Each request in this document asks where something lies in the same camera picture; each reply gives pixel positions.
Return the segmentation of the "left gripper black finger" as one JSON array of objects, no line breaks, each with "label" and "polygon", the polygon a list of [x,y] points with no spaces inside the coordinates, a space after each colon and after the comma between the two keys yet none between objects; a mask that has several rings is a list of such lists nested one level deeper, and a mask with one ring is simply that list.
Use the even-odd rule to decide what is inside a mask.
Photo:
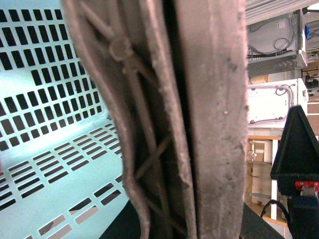
[{"label": "left gripper black finger", "polygon": [[319,142],[301,106],[289,109],[270,175],[285,196],[300,194],[296,182],[319,181]]}]

